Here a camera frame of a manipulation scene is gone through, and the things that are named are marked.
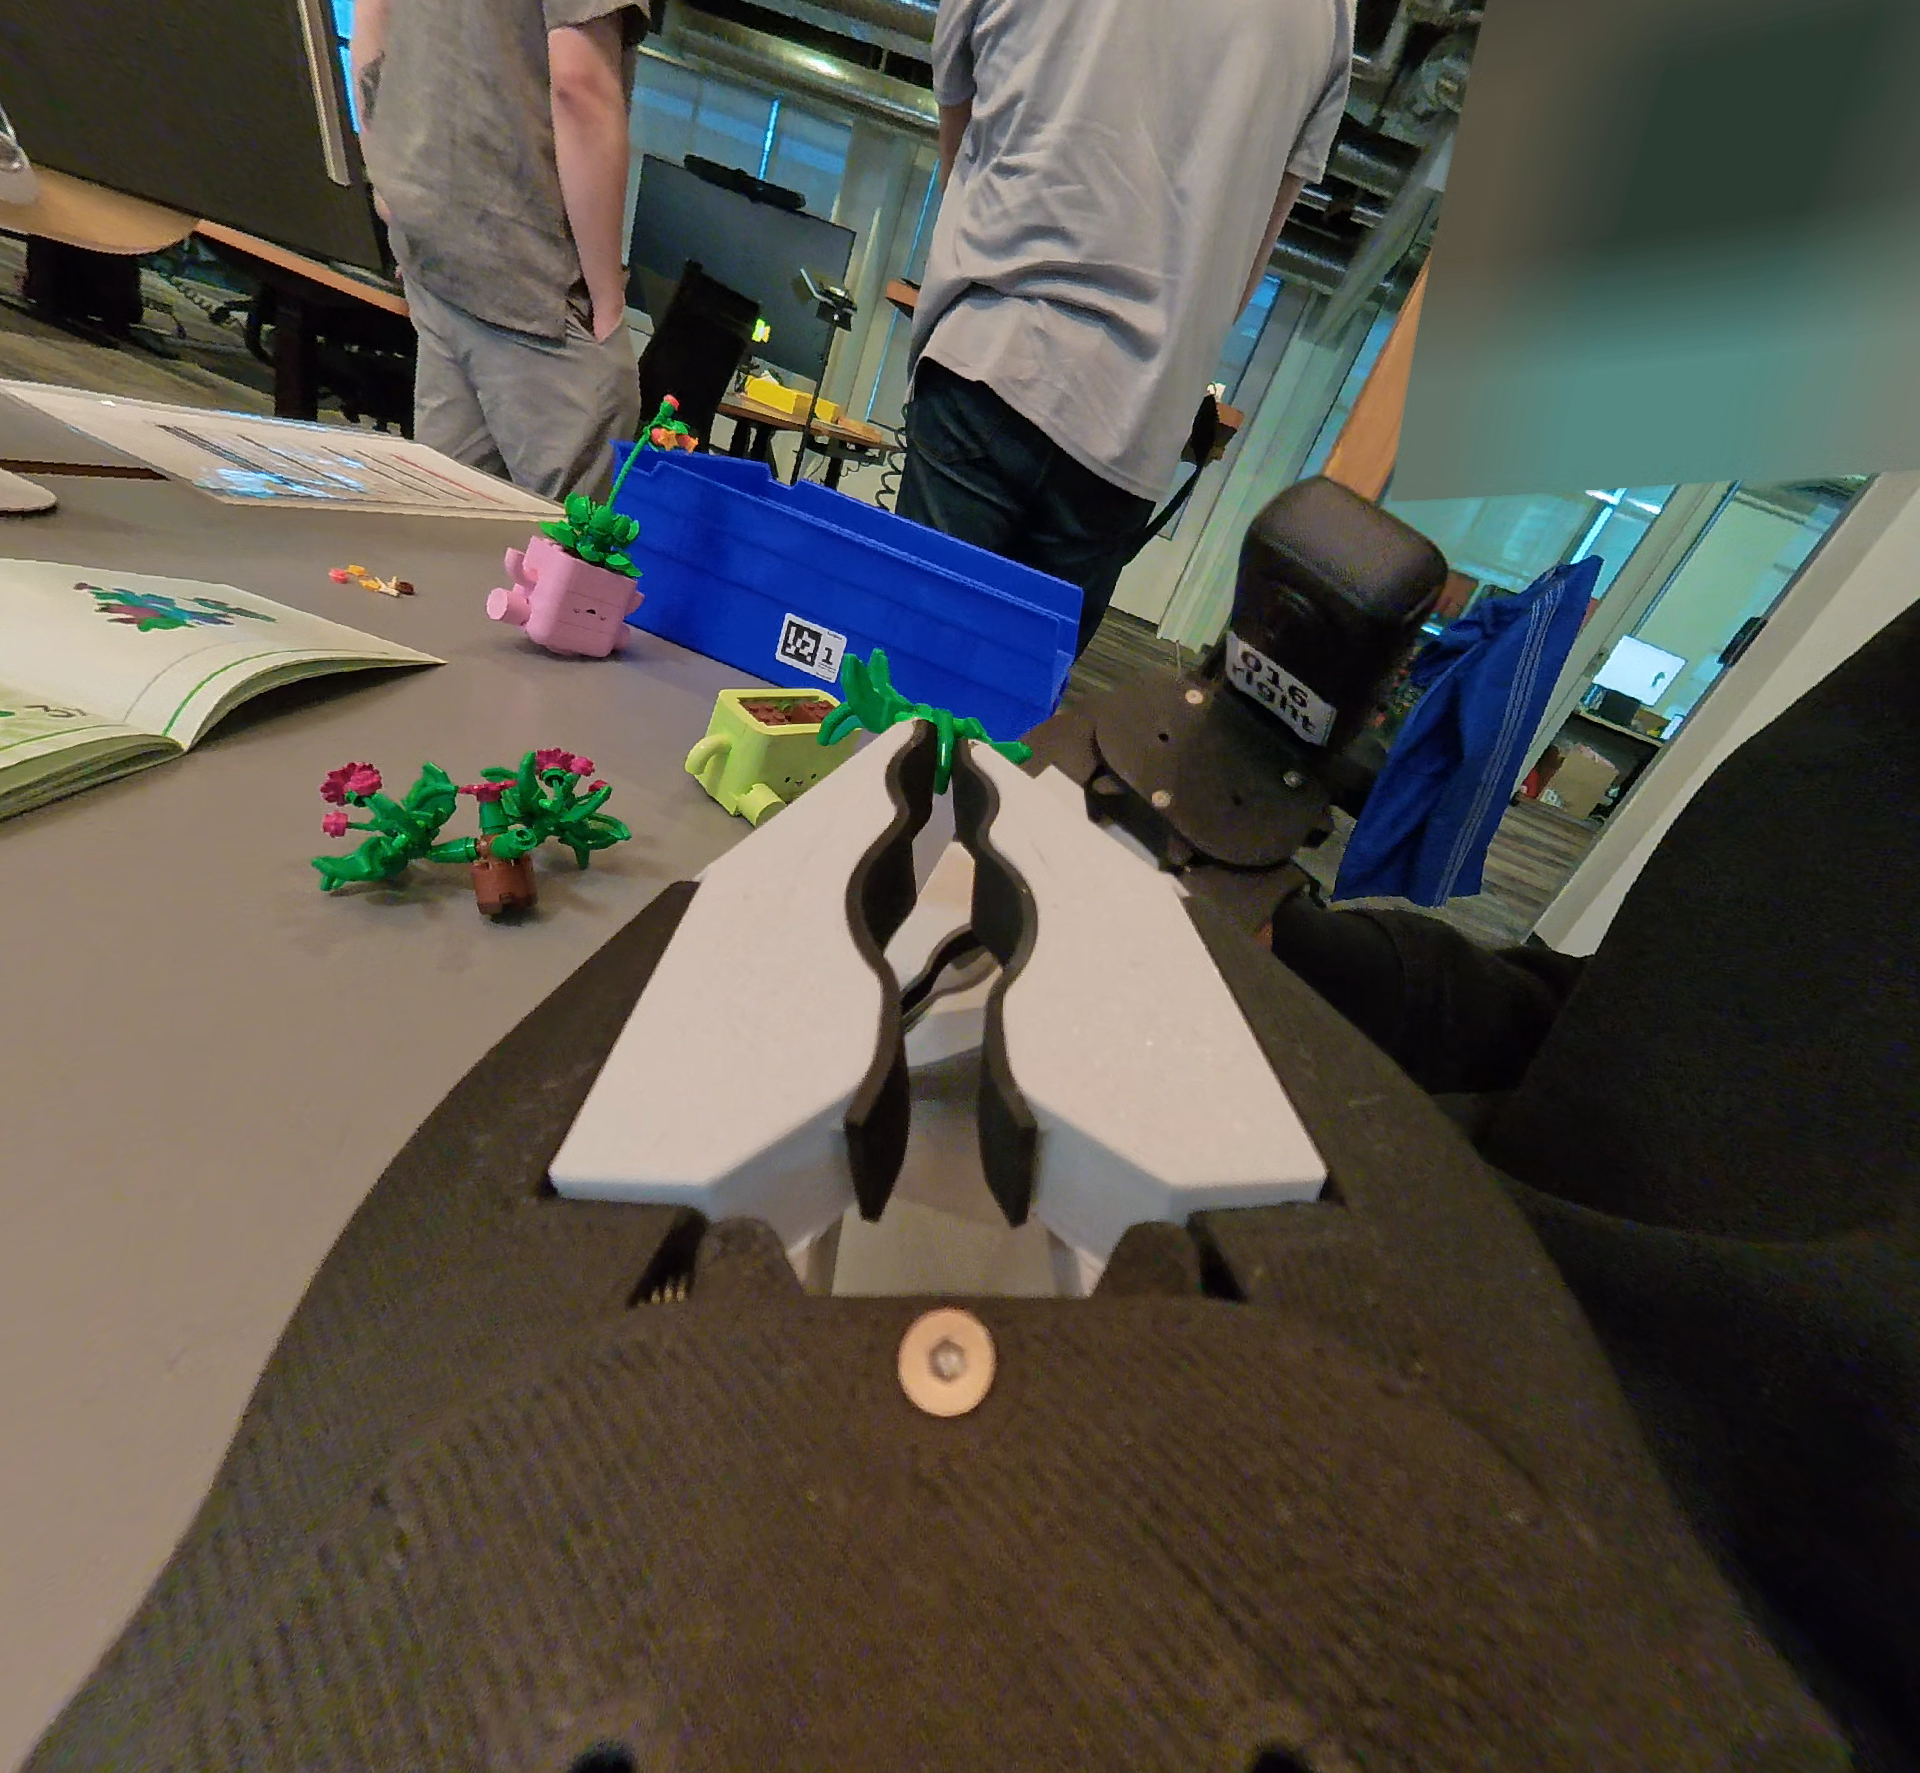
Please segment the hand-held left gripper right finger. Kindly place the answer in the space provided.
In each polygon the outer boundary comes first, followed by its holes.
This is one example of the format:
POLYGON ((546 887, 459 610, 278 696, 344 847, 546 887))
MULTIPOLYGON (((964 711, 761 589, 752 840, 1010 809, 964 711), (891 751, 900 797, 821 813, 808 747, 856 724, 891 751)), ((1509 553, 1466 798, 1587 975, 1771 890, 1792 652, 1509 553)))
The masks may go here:
POLYGON ((1064 1297, 1135 1227, 1317 1203, 1331 1167, 1174 881, 985 744, 957 753, 953 805, 999 969, 953 1057, 953 1154, 983 1178, 957 1203, 1039 1227, 1064 1297))

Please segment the open instruction booklet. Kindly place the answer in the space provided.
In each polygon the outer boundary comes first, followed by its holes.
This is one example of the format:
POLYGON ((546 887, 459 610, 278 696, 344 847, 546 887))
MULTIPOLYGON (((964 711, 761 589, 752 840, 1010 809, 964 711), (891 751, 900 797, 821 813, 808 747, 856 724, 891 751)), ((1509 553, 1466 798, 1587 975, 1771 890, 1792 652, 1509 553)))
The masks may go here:
POLYGON ((165 763, 276 688, 437 664, 213 581, 4 560, 3 818, 165 763))

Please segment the blue cloth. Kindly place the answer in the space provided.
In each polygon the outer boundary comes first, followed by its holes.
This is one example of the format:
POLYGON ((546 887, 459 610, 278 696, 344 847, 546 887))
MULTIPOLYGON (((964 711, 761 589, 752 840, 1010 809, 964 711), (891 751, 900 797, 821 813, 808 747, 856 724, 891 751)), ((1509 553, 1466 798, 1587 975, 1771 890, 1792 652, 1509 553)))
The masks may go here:
POLYGON ((1592 555, 1519 595, 1488 595, 1429 643, 1408 676, 1411 711, 1347 840, 1335 900, 1441 906, 1482 893, 1601 565, 1592 555))

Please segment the toy plant with red flowers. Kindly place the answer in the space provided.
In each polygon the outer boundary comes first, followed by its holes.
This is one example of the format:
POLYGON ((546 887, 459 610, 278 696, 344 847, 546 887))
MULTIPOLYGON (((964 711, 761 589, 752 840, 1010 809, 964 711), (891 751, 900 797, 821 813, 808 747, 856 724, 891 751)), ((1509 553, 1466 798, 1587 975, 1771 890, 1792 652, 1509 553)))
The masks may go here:
POLYGON ((536 906, 541 847, 564 847, 589 868, 631 840, 629 826, 607 809, 612 787, 595 762, 564 747, 524 751, 515 765, 484 769, 466 785, 427 762, 399 797, 379 765, 349 762, 323 779, 319 794, 323 834, 358 840, 349 852, 311 861, 328 894, 397 887, 422 865, 463 867, 489 919, 536 906))

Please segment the wooden desk with black legs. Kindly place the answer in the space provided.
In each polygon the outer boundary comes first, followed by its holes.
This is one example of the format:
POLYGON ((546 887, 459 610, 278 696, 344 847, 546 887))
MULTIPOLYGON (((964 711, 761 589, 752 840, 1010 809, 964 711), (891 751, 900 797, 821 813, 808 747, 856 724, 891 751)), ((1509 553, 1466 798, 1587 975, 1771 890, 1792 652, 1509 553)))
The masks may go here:
POLYGON ((315 420, 334 401, 349 422, 413 435, 417 337, 397 290, 225 225, 196 238, 253 283, 243 337, 274 372, 276 417, 315 420))

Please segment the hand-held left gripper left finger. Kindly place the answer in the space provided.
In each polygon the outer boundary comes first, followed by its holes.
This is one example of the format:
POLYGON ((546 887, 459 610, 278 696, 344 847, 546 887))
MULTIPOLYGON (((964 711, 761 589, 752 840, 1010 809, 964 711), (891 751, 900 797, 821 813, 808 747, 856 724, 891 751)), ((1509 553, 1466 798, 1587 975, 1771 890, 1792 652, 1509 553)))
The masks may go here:
POLYGON ((771 1226, 808 1291, 909 1145, 904 995, 932 728, 874 736, 703 872, 549 1168, 571 1202, 771 1226))

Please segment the large black monitor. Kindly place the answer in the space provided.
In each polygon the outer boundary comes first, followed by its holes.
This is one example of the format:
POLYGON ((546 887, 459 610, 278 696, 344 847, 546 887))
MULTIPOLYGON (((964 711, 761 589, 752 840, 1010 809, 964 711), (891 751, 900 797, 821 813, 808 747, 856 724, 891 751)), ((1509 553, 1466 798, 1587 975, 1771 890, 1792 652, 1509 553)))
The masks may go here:
POLYGON ((3 0, 3 93, 37 171, 390 266, 335 0, 3 0))

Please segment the lime green toy flowerpot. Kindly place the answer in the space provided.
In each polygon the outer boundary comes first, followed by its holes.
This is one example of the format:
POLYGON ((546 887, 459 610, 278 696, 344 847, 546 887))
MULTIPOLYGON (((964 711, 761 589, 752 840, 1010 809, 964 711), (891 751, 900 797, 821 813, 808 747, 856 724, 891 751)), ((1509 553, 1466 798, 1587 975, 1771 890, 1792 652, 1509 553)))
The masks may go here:
POLYGON ((730 816, 761 826, 856 751, 856 731, 826 745, 820 728, 840 700, 820 688, 746 686, 717 692, 707 734, 685 772, 730 816))

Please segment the black computer monitor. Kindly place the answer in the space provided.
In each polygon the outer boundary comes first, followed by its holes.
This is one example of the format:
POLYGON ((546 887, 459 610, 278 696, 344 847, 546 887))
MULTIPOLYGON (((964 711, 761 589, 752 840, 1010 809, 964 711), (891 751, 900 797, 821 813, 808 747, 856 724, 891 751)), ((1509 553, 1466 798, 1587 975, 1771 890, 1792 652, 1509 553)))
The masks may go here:
POLYGON ((660 321, 694 262, 759 308, 771 327, 763 358, 779 369, 820 377, 832 329, 817 317, 801 273, 842 283, 856 233, 808 212, 747 199, 714 183, 680 161, 646 154, 639 161, 627 256, 629 302, 660 321))

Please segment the blue storage bin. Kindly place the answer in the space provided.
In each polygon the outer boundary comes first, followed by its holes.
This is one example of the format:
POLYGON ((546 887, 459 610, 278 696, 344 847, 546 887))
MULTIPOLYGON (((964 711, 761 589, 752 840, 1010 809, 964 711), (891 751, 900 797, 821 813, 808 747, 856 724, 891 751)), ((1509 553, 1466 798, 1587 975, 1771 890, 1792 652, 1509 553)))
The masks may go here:
POLYGON ((1080 593, 820 482, 752 460, 639 447, 614 507, 641 604, 629 620, 754 679, 843 692, 881 650, 915 702, 995 739, 1051 718, 1075 661, 1080 593))

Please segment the black office chair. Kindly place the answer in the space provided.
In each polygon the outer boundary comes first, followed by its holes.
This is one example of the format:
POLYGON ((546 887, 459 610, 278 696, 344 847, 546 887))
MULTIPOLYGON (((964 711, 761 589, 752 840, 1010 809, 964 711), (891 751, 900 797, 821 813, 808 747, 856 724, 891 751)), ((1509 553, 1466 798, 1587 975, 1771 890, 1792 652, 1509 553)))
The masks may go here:
POLYGON ((639 367, 641 413, 674 399, 696 435, 711 433, 721 399, 754 346, 759 304, 690 260, 657 323, 639 367))

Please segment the green toy plant stem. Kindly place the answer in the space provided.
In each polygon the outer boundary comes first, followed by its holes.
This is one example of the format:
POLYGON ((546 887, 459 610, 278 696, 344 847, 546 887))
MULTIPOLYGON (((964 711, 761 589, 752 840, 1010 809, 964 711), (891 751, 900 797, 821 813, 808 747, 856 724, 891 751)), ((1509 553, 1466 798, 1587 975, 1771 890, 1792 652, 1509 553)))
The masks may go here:
POLYGON ((966 742, 988 745, 1011 763, 1026 763, 1031 758, 1031 745, 1023 742, 995 742, 986 729, 971 714, 957 714, 948 707, 909 700, 891 679, 884 650, 874 650, 870 659, 854 656, 843 659, 842 683, 847 696, 827 711, 817 731, 817 744, 832 747, 852 734, 867 729, 884 734, 906 721, 925 721, 936 729, 936 771, 934 792, 947 794, 953 781, 958 747, 966 742))

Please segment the pink toy flowerpot with plant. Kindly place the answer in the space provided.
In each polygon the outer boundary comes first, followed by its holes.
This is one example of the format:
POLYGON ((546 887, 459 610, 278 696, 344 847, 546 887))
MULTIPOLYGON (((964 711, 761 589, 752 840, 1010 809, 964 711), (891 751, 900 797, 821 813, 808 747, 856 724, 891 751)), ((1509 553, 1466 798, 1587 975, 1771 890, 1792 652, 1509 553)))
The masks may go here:
POLYGON ((615 447, 619 460, 607 497, 569 495, 563 516, 543 523, 525 548, 504 553, 504 584, 490 590, 489 617, 522 630, 551 654, 591 659, 619 654, 631 638, 627 620, 641 595, 629 552, 639 520, 619 510, 615 492, 641 457, 696 447, 678 396, 665 394, 641 440, 615 447))

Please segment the printed paper sheet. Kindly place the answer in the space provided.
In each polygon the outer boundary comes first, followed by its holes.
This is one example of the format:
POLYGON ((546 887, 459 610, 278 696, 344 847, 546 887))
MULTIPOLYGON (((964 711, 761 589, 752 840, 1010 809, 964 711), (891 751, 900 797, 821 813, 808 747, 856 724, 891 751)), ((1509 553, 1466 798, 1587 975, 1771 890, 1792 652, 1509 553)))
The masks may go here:
POLYGON ((133 463, 223 503, 363 512, 549 518, 555 507, 417 442, 352 425, 196 410, 6 379, 4 407, 34 410, 133 463))

